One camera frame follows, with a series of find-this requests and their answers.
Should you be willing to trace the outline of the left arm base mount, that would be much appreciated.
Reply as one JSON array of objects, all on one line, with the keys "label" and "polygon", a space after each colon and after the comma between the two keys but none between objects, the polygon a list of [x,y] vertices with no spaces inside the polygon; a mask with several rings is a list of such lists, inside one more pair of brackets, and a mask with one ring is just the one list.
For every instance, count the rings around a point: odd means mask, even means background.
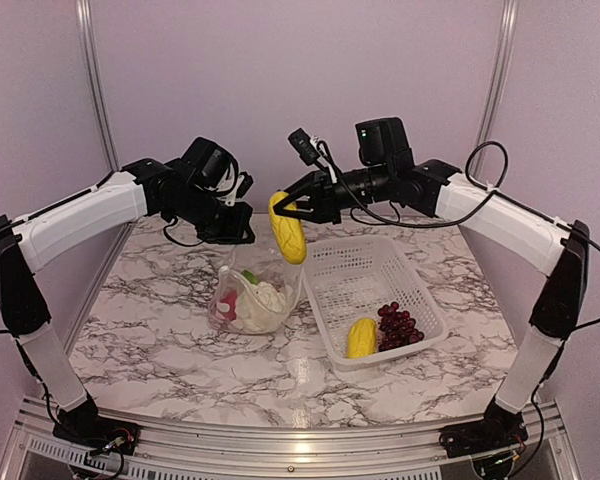
[{"label": "left arm base mount", "polygon": [[139,433],[136,423],[101,416],[90,394],[74,409],[56,409],[53,435],[90,447],[96,455],[113,450],[132,455]]}]

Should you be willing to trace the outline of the white cauliflower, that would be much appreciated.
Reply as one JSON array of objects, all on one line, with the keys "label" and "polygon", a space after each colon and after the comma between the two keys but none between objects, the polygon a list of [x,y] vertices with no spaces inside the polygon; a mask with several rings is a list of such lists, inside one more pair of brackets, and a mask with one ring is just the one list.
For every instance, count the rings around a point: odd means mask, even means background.
[{"label": "white cauliflower", "polygon": [[237,318],[232,326],[246,334],[267,334],[276,331],[290,311],[290,297],[285,288],[259,280],[251,271],[243,270],[247,284],[236,300]]}]

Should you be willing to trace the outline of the white plastic basket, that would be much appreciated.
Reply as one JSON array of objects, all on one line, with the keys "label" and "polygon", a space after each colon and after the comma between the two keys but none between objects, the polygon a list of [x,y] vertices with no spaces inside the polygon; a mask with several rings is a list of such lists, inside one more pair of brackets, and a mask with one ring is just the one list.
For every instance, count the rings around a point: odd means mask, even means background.
[{"label": "white plastic basket", "polygon": [[[352,371],[415,355],[447,338],[443,316],[397,241],[382,235],[334,238],[311,243],[302,281],[327,355],[336,370]],[[381,307],[397,302],[415,319],[424,339],[362,358],[347,356],[356,321],[378,322]]]}]

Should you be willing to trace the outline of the clear dotted zip bag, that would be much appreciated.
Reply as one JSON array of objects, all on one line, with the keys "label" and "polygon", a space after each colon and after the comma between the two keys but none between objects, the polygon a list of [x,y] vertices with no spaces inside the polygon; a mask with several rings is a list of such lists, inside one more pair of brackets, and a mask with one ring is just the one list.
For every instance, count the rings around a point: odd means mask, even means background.
[{"label": "clear dotted zip bag", "polygon": [[235,247],[218,269],[208,306],[210,326],[242,335],[276,332],[301,297],[301,273],[300,265],[288,263],[274,248]]}]

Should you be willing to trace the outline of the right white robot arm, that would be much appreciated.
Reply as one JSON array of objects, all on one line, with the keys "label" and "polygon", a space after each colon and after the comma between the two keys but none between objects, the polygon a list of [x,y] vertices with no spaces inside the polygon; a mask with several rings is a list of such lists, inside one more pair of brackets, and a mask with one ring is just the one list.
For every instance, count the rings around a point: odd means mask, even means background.
[{"label": "right white robot arm", "polygon": [[431,227],[464,226],[526,260],[545,284],[511,369],[496,391],[490,413],[475,438],[495,448],[514,431],[514,419],[548,379],[570,336],[584,329],[579,316],[595,247],[586,224],[565,223],[481,183],[468,170],[438,159],[416,163],[402,120],[380,118],[356,124],[361,168],[342,171],[327,143],[303,129],[288,141],[313,172],[286,188],[273,205],[283,218],[315,224],[341,220],[345,209],[363,212],[381,202],[397,203],[431,218]]}]

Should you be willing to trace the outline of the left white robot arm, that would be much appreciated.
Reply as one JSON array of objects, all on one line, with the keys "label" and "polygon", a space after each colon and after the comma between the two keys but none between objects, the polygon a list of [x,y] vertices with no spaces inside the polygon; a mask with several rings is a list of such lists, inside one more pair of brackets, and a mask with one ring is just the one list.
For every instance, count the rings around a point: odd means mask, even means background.
[{"label": "left white robot arm", "polygon": [[70,412],[66,426],[82,443],[99,444],[106,423],[89,409],[93,403],[51,325],[36,273],[107,230],[154,215],[189,223],[202,243],[249,244],[253,209],[242,198],[252,184],[231,153],[198,137],[179,158],[141,159],[34,213],[0,216],[2,331],[15,339],[60,409]]}]

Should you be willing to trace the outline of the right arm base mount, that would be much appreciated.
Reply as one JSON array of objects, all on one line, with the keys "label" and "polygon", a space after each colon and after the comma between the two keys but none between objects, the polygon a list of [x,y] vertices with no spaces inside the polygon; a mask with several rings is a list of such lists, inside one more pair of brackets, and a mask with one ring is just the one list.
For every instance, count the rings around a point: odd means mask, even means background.
[{"label": "right arm base mount", "polygon": [[441,428],[438,441],[448,458],[456,458],[522,445],[527,439],[521,410],[504,408],[493,397],[478,420]]}]

